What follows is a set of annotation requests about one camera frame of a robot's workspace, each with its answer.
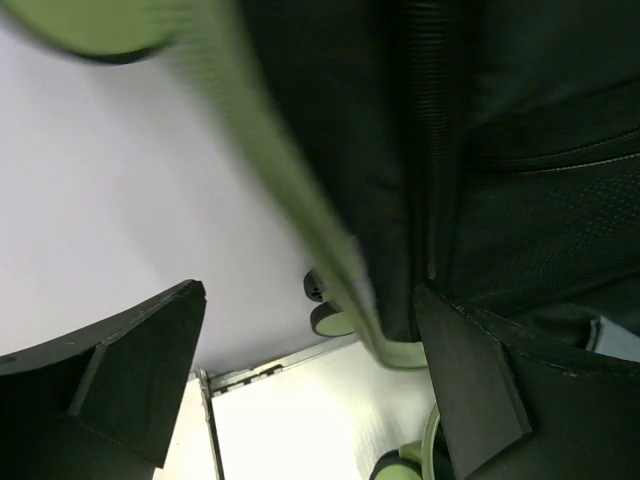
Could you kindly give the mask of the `green suitcase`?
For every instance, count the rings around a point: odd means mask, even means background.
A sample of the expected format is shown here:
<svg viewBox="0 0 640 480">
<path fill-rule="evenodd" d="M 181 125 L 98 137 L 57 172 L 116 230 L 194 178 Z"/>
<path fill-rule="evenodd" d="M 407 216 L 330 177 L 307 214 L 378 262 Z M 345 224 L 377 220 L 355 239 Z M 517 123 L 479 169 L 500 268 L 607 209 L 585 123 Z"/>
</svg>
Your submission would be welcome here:
<svg viewBox="0 0 640 480">
<path fill-rule="evenodd" d="M 532 433 L 469 479 L 635 479 L 635 1 L 156 1 L 183 73 L 376 354 L 425 287 L 502 343 Z M 580 340 L 580 332 L 591 339 Z M 458 479 L 437 400 L 374 479 Z"/>
</svg>

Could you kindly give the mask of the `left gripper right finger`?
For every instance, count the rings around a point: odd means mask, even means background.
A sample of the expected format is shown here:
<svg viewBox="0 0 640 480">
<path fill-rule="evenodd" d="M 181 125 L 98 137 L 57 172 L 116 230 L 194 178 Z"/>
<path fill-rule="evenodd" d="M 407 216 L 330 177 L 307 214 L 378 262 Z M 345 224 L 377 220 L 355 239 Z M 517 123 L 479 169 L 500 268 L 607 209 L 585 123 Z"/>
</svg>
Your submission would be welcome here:
<svg viewBox="0 0 640 480">
<path fill-rule="evenodd" d="M 425 287 L 415 313 L 458 479 L 532 433 L 502 343 Z"/>
</svg>

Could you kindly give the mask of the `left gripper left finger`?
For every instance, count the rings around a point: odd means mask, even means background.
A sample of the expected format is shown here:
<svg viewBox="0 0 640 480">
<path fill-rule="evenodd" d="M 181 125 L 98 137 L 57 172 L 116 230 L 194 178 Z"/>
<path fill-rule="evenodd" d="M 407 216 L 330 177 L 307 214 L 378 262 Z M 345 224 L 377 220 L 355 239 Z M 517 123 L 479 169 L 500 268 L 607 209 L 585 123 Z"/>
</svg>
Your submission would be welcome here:
<svg viewBox="0 0 640 480">
<path fill-rule="evenodd" d="M 163 467 L 206 310 L 186 280 L 1 358 L 4 469 Z"/>
</svg>

